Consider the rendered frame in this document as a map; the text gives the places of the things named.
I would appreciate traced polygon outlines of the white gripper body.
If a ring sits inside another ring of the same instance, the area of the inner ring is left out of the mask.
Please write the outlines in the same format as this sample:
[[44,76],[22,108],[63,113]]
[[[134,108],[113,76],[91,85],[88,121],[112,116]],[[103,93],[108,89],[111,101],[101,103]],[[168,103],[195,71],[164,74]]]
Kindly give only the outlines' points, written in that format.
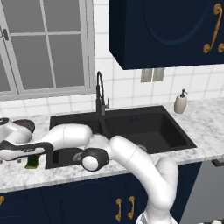
[[21,150],[0,150],[0,158],[5,161],[11,161],[23,157],[27,157],[27,154]]

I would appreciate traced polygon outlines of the green and yellow sponge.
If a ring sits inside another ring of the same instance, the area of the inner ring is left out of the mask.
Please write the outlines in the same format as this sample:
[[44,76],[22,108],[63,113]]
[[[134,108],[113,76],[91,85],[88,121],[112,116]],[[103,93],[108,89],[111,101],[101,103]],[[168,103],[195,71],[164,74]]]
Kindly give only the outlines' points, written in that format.
[[39,166],[39,155],[31,155],[27,158],[25,169],[36,169]]

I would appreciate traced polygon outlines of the dark brown pan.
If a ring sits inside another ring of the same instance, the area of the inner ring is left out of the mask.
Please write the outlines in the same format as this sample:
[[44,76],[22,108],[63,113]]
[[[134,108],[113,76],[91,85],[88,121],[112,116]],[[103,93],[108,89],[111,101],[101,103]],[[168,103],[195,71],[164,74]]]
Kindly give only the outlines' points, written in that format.
[[35,130],[35,123],[29,119],[19,119],[13,122],[13,128],[23,133],[33,133]]

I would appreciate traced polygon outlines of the black sink tap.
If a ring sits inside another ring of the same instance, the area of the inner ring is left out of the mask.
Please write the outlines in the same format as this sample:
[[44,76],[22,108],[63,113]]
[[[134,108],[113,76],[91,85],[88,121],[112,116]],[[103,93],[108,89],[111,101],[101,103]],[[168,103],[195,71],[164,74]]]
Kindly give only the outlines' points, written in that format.
[[104,85],[102,79],[102,73],[97,72],[97,81],[96,81],[96,113],[104,116],[105,110],[109,108],[109,99],[104,98]]

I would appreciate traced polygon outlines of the black double sink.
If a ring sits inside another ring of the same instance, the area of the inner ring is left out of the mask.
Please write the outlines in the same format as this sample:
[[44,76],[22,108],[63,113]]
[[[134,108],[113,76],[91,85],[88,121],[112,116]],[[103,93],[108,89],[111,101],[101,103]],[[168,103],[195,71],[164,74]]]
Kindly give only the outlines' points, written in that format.
[[122,136],[142,146],[148,154],[196,148],[163,106],[110,110],[105,115],[96,112],[54,115],[49,129],[66,123],[86,124],[94,134],[107,139]]

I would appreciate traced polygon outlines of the grey framed window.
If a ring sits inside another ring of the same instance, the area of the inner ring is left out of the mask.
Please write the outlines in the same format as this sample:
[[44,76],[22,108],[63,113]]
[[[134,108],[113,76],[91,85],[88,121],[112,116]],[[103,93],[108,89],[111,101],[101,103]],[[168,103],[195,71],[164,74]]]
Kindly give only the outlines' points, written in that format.
[[94,91],[93,0],[0,0],[0,101]]

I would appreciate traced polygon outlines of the beige soap dispenser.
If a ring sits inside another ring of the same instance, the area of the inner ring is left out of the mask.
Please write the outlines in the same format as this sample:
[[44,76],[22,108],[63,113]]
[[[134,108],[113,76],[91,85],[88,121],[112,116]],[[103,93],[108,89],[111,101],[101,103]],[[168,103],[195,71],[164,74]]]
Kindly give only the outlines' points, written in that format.
[[176,97],[174,102],[174,112],[177,114],[182,114],[186,109],[188,93],[183,89],[181,94]]

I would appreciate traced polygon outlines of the grey dishwasher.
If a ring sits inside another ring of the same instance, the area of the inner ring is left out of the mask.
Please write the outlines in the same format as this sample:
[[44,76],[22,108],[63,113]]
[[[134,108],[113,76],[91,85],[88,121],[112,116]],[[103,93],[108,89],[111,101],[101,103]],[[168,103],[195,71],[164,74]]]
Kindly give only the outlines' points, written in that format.
[[224,166],[202,163],[179,224],[224,220]]

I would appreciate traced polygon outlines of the grey wall socket plate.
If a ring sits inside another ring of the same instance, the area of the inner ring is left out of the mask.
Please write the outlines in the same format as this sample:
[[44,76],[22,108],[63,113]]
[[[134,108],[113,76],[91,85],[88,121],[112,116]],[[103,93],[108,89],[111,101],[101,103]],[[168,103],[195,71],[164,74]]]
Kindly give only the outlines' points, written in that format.
[[143,69],[141,74],[141,82],[151,82],[152,73],[152,68]]
[[155,68],[153,74],[153,81],[162,81],[164,79],[165,69],[163,67]]

